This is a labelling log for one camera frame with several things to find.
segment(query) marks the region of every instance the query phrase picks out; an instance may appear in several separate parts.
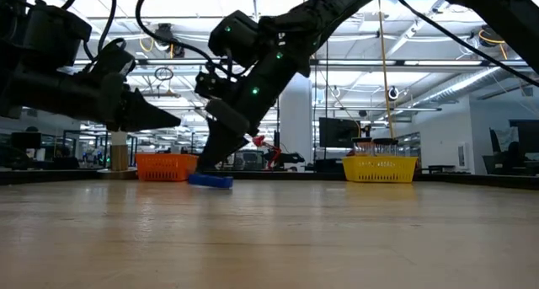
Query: wall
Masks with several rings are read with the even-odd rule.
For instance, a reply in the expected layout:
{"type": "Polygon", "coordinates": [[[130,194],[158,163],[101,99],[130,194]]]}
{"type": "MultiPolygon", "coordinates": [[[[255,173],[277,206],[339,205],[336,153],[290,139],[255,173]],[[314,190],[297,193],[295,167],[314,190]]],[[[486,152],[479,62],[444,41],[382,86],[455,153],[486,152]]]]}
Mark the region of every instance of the wall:
{"type": "Polygon", "coordinates": [[[523,98],[520,91],[514,91],[487,100],[470,102],[472,112],[473,156],[477,174],[486,174],[483,155],[492,155],[489,128],[507,129],[509,120],[537,120],[539,98],[523,98]]]}
{"type": "MultiPolygon", "coordinates": [[[[472,140],[472,120],[469,97],[459,99],[457,104],[443,104],[441,112],[420,112],[410,124],[395,125],[395,136],[419,132],[421,134],[422,167],[429,165],[458,166],[458,146],[467,144],[469,169],[475,173],[472,140]]],[[[376,130],[373,137],[387,137],[389,130],[376,130]]]]}
{"type": "Polygon", "coordinates": [[[25,131],[29,126],[35,126],[41,133],[62,136],[64,130],[80,130],[80,124],[79,120],[64,115],[38,111],[37,117],[32,117],[23,111],[18,120],[0,117],[0,133],[25,131]]]}

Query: blue block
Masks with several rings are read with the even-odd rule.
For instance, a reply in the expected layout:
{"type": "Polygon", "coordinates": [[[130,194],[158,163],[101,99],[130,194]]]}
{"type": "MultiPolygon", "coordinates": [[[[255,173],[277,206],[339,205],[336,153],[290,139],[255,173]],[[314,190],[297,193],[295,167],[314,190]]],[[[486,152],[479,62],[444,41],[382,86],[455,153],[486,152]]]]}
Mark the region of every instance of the blue block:
{"type": "Polygon", "coordinates": [[[211,175],[203,175],[203,174],[192,174],[189,176],[188,182],[191,185],[203,185],[208,186],[212,188],[218,188],[218,189],[230,189],[232,188],[232,183],[234,181],[234,178],[229,177],[218,177],[218,176],[211,176],[211,175]]]}

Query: wooden surface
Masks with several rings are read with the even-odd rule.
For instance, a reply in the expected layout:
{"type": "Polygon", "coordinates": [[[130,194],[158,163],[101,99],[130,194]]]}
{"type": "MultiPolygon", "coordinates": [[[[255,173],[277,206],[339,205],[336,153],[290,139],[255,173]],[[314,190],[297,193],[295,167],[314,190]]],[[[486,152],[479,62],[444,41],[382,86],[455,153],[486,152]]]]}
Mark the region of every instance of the wooden surface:
{"type": "Polygon", "coordinates": [[[0,189],[1,288],[539,288],[539,193],[442,183],[0,189]]]}

